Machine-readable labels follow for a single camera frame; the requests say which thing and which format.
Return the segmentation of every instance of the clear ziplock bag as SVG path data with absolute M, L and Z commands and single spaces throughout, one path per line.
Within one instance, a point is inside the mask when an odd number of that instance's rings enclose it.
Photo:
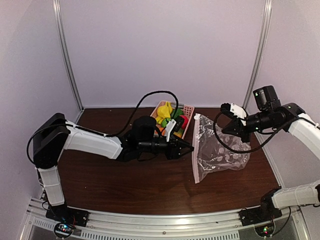
M 234 153 L 223 147 L 214 134 L 214 121 L 204 115 L 196 113 L 194 116 L 192 168 L 195 183 L 201 182 L 208 173 L 226 169 L 241 170 L 249 158 L 250 153 Z M 234 150 L 247 151 L 251 147 L 243 143 L 240 137 L 223 134 L 216 126 L 220 139 Z

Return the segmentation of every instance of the white wall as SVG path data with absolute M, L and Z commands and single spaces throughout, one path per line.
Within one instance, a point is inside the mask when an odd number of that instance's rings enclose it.
M 270 31 L 255 88 L 273 85 L 282 104 L 297 103 L 320 122 L 320 2 L 273 1 Z M 251 98 L 249 112 L 257 112 Z M 285 187 L 320 178 L 320 161 L 290 134 L 267 144 Z M 303 208 L 311 238 L 320 235 L 320 208 Z
M 32 133 L 55 112 L 78 115 L 51 0 L 0 0 L 0 239 L 18 237 L 40 193 L 26 157 Z
M 171 90 L 185 104 L 241 105 L 264 0 L 62 0 L 66 41 L 85 107 L 135 106 Z M 170 96 L 149 97 L 155 106 Z

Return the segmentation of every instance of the red toy apple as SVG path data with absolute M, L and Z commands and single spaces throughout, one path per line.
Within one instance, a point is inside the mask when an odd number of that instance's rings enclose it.
M 189 119 L 188 119 L 185 115 L 180 115 L 180 117 L 182 117 L 182 118 L 184 119 L 184 122 L 183 122 L 181 128 L 182 128 L 183 130 L 185 130 L 186 127 L 187 127 L 187 125 L 188 125 Z

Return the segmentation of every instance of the wood grain surface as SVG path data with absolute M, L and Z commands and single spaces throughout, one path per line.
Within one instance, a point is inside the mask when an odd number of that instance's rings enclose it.
M 104 133 L 116 133 L 132 108 L 86 109 L 79 125 Z M 153 108 L 140 108 L 134 119 L 150 115 Z M 217 108 L 196 108 L 214 119 Z M 221 117 L 220 126 L 228 120 Z M 194 120 L 186 140 L 192 143 Z M 258 145 L 254 135 L 251 147 Z M 260 204 L 260 198 L 278 183 L 262 150 L 251 154 L 246 167 L 208 174 L 195 184 L 191 154 L 177 160 L 157 158 L 118 162 L 103 156 L 66 150 L 59 161 L 65 199 L 71 207 L 123 213 L 173 215 L 210 213 Z

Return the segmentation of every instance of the pink plastic basket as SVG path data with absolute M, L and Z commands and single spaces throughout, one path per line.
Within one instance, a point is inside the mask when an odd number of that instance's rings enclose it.
M 163 106 L 163 105 L 165 105 L 166 104 L 166 102 L 167 101 L 161 101 L 161 102 L 159 102 L 159 104 L 158 104 L 158 106 L 156 106 L 156 108 L 153 110 L 153 112 L 151 113 L 151 117 L 153 117 L 153 118 L 156 118 L 156 117 L 158 117 L 158 114 L 157 114 L 157 109 L 158 109 L 158 107 L 160 107 L 160 106 Z M 190 122 L 191 122 L 191 119 L 192 119 L 192 115 L 194 114 L 194 111 L 195 111 L 195 107 L 194 106 L 188 106 L 188 105 L 184 105 L 184 104 L 179 104 L 179 106 L 180 106 L 180 108 L 182 108 L 182 106 L 183 106 L 183 114 L 188 118 L 188 124 L 186 125 L 186 128 L 185 128 L 185 130 L 184 130 L 184 132 L 183 132 L 183 135 L 182 135 L 182 139 L 185 139 L 185 136 L 186 136 L 186 133 L 187 133 L 187 130 L 188 130 L 188 128 L 189 128 L 189 125 L 190 125 Z

